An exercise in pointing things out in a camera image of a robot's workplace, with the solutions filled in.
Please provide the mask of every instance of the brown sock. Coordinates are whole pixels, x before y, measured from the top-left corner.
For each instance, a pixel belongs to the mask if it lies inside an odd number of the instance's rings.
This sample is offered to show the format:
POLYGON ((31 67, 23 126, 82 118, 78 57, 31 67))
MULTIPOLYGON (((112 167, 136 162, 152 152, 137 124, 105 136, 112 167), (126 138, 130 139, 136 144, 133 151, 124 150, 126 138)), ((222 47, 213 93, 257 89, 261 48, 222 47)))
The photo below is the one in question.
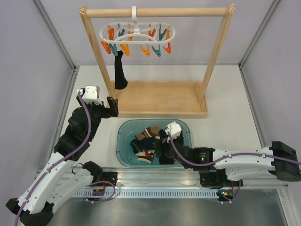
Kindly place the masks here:
POLYGON ((142 131, 142 133, 136 134, 136 138, 138 140, 143 140, 146 138, 154 137, 156 139, 160 139, 159 136, 160 127, 159 126, 151 126, 142 131))

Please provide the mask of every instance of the white hook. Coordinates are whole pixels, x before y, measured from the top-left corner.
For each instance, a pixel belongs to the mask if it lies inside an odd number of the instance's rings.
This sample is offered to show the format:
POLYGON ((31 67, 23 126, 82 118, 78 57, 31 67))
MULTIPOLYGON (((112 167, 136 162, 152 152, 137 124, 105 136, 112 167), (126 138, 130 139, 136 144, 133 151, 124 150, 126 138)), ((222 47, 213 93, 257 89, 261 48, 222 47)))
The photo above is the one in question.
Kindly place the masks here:
POLYGON ((137 21, 137 6, 132 6, 132 19, 134 23, 134 34, 140 34, 140 28, 137 21))

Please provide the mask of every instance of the gray floor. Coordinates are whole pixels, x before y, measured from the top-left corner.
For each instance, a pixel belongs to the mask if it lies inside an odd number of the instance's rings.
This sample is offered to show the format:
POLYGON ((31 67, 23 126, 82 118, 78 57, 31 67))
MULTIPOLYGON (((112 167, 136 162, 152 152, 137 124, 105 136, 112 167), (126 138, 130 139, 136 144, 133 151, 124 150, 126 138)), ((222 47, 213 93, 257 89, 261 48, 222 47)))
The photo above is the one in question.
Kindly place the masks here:
POLYGON ((49 226, 286 226, 277 193, 241 191, 233 204, 202 199, 114 199, 63 205, 49 226))

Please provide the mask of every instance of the clothespin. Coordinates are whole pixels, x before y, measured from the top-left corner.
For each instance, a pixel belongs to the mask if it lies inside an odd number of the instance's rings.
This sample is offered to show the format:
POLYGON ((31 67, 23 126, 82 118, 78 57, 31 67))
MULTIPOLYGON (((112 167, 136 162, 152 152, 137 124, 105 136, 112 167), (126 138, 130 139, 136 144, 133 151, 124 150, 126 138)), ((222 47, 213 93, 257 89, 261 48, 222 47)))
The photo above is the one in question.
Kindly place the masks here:
MULTIPOLYGON (((166 33, 166 40, 170 39, 170 26, 167 27, 167 33, 166 33)), ((167 48, 165 48, 163 46, 163 49, 165 49, 165 51, 167 53, 171 53, 171 44, 170 42, 167 44, 167 48)))
POLYGON ((156 33, 156 29, 152 30, 152 32, 149 31, 149 36, 154 37, 155 33, 156 33))
POLYGON ((155 49, 153 46, 151 48, 155 52, 155 54, 157 54, 158 57, 161 56, 161 47, 160 47, 160 45, 159 45, 159 49, 155 49))
POLYGON ((109 39, 113 40, 114 39, 114 28, 111 28, 110 25, 108 25, 108 33, 109 33, 109 39))
POLYGON ((166 40, 170 39, 170 26, 167 27, 166 40))
POLYGON ((147 45, 147 49, 144 49, 143 46, 140 46, 140 48, 148 57, 151 55, 149 45, 147 45))
POLYGON ((111 50, 110 50, 110 47, 109 47, 109 44, 106 43, 105 41, 101 41, 105 51, 107 51, 108 54, 111 54, 111 50))
POLYGON ((161 33, 161 24, 159 27, 159 41, 161 41, 166 33, 167 29, 165 28, 165 30, 163 31, 163 33, 161 33))
MULTIPOLYGON (((128 24, 128 28, 131 28, 131 25, 128 24)), ((127 32, 128 34, 133 34, 134 32, 127 32)), ((128 39, 131 41, 133 39, 133 37, 128 37, 128 39)))
POLYGON ((124 35, 124 32, 125 32, 125 31, 126 31, 126 30, 122 29, 122 31, 118 32, 118 37, 124 35))
POLYGON ((171 53, 171 44, 170 44, 170 42, 167 44, 167 48, 165 48, 165 47, 163 46, 163 49, 165 49, 165 51, 166 51, 167 53, 171 53))
POLYGON ((124 51, 124 53, 126 54, 127 57, 130 56, 130 50, 128 48, 128 44, 124 45, 124 44, 120 44, 122 50, 124 51))
POLYGON ((117 52, 117 46, 116 46, 116 44, 112 45, 111 43, 109 43, 109 47, 112 50, 113 54, 117 57, 118 56, 118 52, 117 52))

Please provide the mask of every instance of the teal clothespin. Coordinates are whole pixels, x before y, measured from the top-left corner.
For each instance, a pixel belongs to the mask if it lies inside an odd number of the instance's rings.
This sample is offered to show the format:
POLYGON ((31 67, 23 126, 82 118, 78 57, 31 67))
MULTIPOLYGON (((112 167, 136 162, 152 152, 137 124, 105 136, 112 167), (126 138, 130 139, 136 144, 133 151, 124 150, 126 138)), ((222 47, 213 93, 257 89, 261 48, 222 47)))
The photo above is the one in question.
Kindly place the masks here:
POLYGON ((124 32, 125 32, 125 31, 126 31, 126 30, 122 29, 122 31, 118 32, 118 37, 124 35, 124 32))
POLYGON ((109 47, 112 50, 113 54, 117 57, 118 56, 118 52, 117 52, 117 46, 116 46, 116 44, 112 45, 111 43, 109 43, 109 47))
POLYGON ((167 29, 165 28, 165 30, 163 31, 163 33, 161 33, 161 24, 159 27, 159 41, 161 41, 166 33, 167 29))
POLYGON ((158 57, 161 56, 161 47, 160 47, 160 45, 159 45, 159 49, 158 49, 158 50, 155 49, 153 46, 152 46, 151 48, 152 48, 152 50, 155 52, 155 54, 157 54, 158 57))

